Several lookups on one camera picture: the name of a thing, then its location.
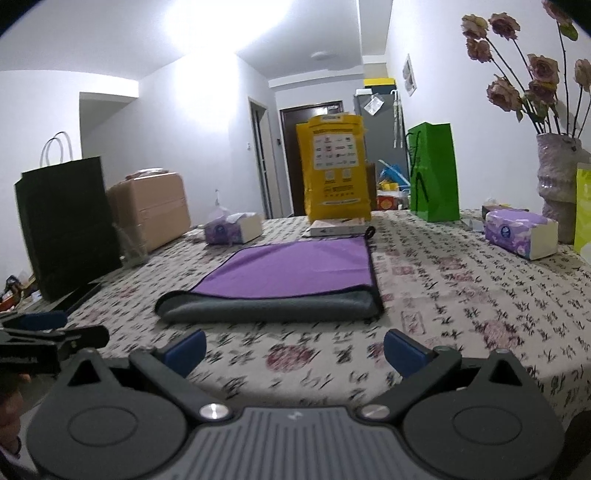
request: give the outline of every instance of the ceiling light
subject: ceiling light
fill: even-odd
[[[293,0],[177,0],[165,29],[184,53],[236,52],[279,24]]]
[[[328,51],[317,51],[310,55],[310,58],[317,61],[330,60],[335,56],[334,53]]]

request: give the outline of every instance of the vase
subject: vase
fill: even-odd
[[[542,215],[558,222],[558,241],[572,245],[577,214],[577,164],[590,163],[581,140],[559,134],[537,136],[538,194]]]

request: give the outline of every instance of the black paper bag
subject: black paper bag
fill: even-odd
[[[57,300],[121,267],[100,157],[25,172],[15,190],[44,299]]]

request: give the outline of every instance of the microfiber cloth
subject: microfiber cloth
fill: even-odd
[[[189,291],[157,302],[165,322],[324,322],[384,312],[364,237],[248,247]]]

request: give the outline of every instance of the purple tissue box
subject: purple tissue box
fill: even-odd
[[[485,236],[489,242],[528,260],[558,251],[558,222],[524,210],[502,209],[487,213]]]
[[[262,235],[262,219],[255,213],[234,213],[209,222],[204,232],[211,245],[245,244]]]

